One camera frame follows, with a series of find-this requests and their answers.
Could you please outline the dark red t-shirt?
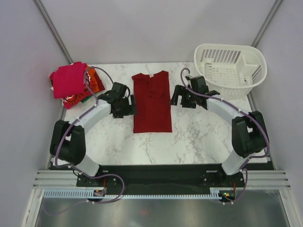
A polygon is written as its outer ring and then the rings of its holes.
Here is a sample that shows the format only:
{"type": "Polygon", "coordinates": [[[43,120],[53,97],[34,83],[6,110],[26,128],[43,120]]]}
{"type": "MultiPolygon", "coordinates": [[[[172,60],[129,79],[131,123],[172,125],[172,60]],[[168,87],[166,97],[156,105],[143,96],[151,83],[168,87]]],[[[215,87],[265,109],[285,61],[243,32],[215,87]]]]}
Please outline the dark red t-shirt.
{"type": "Polygon", "coordinates": [[[142,73],[132,76],[137,115],[134,133],[172,132],[169,73],[153,76],[142,73]]]}

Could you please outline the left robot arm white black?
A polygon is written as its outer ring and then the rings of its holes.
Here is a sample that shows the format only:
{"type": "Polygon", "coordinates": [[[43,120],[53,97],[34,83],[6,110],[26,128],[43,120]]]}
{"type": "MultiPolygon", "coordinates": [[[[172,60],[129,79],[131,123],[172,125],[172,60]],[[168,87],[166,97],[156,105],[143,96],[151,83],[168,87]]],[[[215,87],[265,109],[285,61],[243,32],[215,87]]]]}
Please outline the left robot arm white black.
{"type": "Polygon", "coordinates": [[[104,181],[99,164],[86,155],[85,135],[103,118],[136,115],[134,95],[128,86],[115,82],[112,88],[95,97],[95,104],[70,121],[58,120],[53,129],[50,154],[57,168],[69,167],[86,176],[93,186],[104,181]]]}

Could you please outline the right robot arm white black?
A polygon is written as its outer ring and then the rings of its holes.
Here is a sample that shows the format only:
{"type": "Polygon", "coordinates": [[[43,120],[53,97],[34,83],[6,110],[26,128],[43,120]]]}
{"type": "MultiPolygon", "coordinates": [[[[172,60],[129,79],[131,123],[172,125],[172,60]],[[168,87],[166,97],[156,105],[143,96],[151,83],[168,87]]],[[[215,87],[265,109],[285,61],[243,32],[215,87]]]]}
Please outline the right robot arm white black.
{"type": "Polygon", "coordinates": [[[177,105],[181,97],[183,108],[201,106],[232,127],[232,151],[222,163],[223,171],[217,174],[218,183],[228,186],[249,160],[268,156],[269,139],[263,115],[259,111],[245,112],[224,100],[219,92],[208,89],[202,76],[186,78],[190,84],[176,85],[170,104],[177,105]]]}

